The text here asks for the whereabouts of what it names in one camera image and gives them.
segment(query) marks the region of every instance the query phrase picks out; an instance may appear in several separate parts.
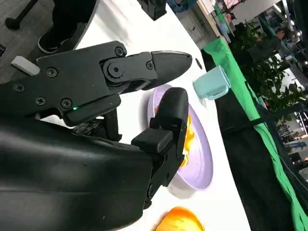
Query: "black chair leg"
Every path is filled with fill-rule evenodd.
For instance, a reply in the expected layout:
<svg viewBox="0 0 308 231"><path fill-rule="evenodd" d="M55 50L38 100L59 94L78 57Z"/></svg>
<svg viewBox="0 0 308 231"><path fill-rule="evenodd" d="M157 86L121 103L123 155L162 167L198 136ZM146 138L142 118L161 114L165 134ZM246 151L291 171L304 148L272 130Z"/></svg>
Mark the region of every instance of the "black chair leg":
<svg viewBox="0 0 308 231"><path fill-rule="evenodd" d="M20 23L22 19L29 13L29 11L34 7L38 0L31 0L27 6L20 12L17 18L6 18L5 25L8 29L18 30L20 28Z"/></svg>

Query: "black shoe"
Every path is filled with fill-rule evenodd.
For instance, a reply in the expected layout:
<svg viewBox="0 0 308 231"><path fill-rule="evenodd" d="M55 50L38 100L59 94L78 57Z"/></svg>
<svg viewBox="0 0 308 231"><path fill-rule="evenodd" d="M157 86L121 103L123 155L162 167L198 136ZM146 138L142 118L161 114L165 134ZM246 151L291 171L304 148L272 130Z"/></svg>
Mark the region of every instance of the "black shoe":
<svg viewBox="0 0 308 231"><path fill-rule="evenodd" d="M46 54L52 54L57 52L57 50L71 37L72 36L60 38L59 35L57 35L57 33L52 28L45 35L39 38L38 47L42 52Z"/></svg>

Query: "gray floor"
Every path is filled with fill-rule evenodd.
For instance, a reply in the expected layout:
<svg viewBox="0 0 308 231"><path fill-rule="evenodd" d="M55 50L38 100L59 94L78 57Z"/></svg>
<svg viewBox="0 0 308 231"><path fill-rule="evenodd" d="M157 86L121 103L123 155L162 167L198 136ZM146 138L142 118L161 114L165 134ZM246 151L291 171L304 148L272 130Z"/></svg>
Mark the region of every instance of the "gray floor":
<svg viewBox="0 0 308 231"><path fill-rule="evenodd" d="M7 17L15 18L28 2L29 0L0 0L0 44L7 48L0 57L0 83L25 77L25 74L10 65L17 55L34 63L37 58L46 56L37 48L37 41L52 26L52 0L39 0L23 19L19 30L11 31L4 24ZM73 38L59 52L73 49L84 28L80 24Z"/></svg>

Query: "person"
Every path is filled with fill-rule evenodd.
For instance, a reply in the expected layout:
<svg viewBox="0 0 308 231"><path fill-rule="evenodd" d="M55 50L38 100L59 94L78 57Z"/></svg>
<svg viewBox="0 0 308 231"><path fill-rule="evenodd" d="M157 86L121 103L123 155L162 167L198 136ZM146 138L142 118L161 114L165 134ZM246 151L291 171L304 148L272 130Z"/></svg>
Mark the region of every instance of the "person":
<svg viewBox="0 0 308 231"><path fill-rule="evenodd" d="M276 32L274 38L265 41L257 38L255 46L238 54L235 53L233 56L239 66L257 63L262 59L269 58L280 49L282 47L281 40L288 37L289 34L288 28L281 28Z"/></svg>
<svg viewBox="0 0 308 231"><path fill-rule="evenodd" d="M38 40L39 49L47 54L57 52L75 33L78 23L87 23L96 0L53 0L52 27Z"/></svg>
<svg viewBox="0 0 308 231"><path fill-rule="evenodd" d="M233 13L227 13L226 18L228 20L228 23L231 23L233 19L236 19L235 15Z"/></svg>

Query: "screw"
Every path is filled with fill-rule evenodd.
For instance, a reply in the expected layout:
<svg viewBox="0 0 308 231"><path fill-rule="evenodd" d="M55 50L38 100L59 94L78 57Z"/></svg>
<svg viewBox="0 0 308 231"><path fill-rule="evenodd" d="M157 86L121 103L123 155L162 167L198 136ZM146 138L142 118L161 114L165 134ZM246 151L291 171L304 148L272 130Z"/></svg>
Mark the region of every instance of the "screw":
<svg viewBox="0 0 308 231"><path fill-rule="evenodd" d="M125 55L125 54L124 54L124 50L123 50L122 47L116 47L116 48L115 48L115 54L116 54L117 56L120 56L120 57L122 57L122 56Z"/></svg>
<svg viewBox="0 0 308 231"><path fill-rule="evenodd" d="M72 106L72 101L70 99L62 99L61 100L61 107L68 109Z"/></svg>
<svg viewBox="0 0 308 231"><path fill-rule="evenodd" d="M119 66L119 64L116 63L109 64L108 72L110 76L113 78L120 78L124 73L123 70L121 69L121 66Z"/></svg>
<svg viewBox="0 0 308 231"><path fill-rule="evenodd" d="M154 196L153 185L151 184L148 191L148 197L149 199L152 199L153 196Z"/></svg>
<svg viewBox="0 0 308 231"><path fill-rule="evenodd" d="M152 70L153 69L153 63L151 61L148 61L146 63L146 68L148 68L149 70Z"/></svg>
<svg viewBox="0 0 308 231"><path fill-rule="evenodd" d="M35 103L36 103L37 105L40 105L40 106L44 105L45 102L46 102L46 100L45 100L43 97L37 97L37 98L35 99Z"/></svg>
<svg viewBox="0 0 308 231"><path fill-rule="evenodd" d="M50 78L54 78L58 75L58 71L53 67L49 67L46 69L46 75Z"/></svg>
<svg viewBox="0 0 308 231"><path fill-rule="evenodd" d="M17 83L13 86L13 89L16 91L16 92L23 92L25 90L25 87L24 85L20 84L20 83Z"/></svg>

